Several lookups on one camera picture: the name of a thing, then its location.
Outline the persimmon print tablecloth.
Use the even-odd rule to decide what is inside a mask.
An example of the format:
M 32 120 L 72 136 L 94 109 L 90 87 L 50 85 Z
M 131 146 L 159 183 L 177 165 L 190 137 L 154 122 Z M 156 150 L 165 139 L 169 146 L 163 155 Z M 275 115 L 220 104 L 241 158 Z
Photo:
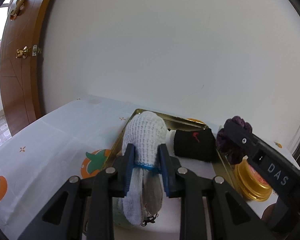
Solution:
M 81 175 L 85 153 L 111 149 L 136 109 L 188 116 L 87 95 L 43 116 L 0 147 L 0 176 L 7 191 L 0 200 L 0 229 L 18 239 L 35 215 L 71 177 Z M 179 239 L 180 200 L 164 193 L 154 224 L 124 229 L 115 239 Z

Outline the white knit gloves bundle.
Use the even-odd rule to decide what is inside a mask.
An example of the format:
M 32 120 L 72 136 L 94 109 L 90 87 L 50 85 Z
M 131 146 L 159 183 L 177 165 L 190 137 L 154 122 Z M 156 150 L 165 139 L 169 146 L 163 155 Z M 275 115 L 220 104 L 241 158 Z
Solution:
M 166 133 L 164 120 L 150 111 L 137 114 L 126 126 L 122 153 L 128 144 L 133 144 L 135 157 L 129 191 L 122 199 L 122 207 L 132 225 L 141 225 L 162 207 L 158 147 L 165 143 Z

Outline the gold rectangular tin tray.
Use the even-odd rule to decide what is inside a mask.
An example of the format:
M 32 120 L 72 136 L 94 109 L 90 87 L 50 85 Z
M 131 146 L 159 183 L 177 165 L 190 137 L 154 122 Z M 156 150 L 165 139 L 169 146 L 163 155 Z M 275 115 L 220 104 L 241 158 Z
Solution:
M 126 124 L 144 112 L 145 110 L 140 108 L 132 112 L 106 110 L 91 117 L 85 138 L 96 149 L 93 154 L 98 156 L 98 160 L 87 155 L 81 167 L 83 178 L 94 176 L 120 155 Z M 177 157 L 181 165 L 205 178 L 212 178 L 224 172 L 221 156 L 216 150 L 216 136 L 221 129 L 220 126 L 164 113 L 156 115 L 164 120 L 167 128 L 165 144 L 168 152 L 171 156 Z M 157 222 L 144 228 L 130 225 L 115 210 L 115 238 L 178 239 L 180 213 L 177 209 L 179 206 L 180 201 L 165 198 Z

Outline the brown wooden door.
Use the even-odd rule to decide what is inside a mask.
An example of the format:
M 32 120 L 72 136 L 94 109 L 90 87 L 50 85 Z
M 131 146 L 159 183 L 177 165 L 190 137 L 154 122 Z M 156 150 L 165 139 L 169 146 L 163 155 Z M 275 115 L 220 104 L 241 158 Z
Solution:
M 26 0 L 15 20 L 10 13 L 0 47 L 0 94 L 11 135 L 42 116 L 38 90 L 38 61 L 42 58 L 40 39 L 50 0 Z M 28 46 L 26 59 L 16 59 L 17 49 Z

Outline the black wristband red logo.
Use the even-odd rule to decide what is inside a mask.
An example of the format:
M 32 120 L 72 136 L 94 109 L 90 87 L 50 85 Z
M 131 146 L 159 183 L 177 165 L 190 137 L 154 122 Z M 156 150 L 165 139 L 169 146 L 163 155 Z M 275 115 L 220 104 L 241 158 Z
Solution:
M 176 130 L 173 139 L 174 154 L 181 158 L 217 163 L 219 156 L 216 139 L 210 128 L 198 131 Z

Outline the gold round tin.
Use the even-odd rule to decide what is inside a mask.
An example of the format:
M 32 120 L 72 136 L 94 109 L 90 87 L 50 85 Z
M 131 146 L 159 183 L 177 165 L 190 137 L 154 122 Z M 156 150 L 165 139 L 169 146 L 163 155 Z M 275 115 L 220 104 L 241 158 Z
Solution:
M 270 197 L 272 187 L 248 164 L 247 159 L 235 165 L 234 176 L 245 199 L 264 202 Z

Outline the brass door knob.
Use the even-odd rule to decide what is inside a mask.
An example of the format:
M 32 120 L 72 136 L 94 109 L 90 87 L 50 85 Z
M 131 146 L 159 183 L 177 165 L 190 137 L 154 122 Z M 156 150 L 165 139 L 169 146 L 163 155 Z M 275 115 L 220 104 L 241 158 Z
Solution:
M 28 55 L 28 52 L 29 52 L 28 46 L 25 46 L 22 49 L 17 49 L 16 54 L 15 54 L 15 58 L 16 59 L 26 59 L 27 55 Z

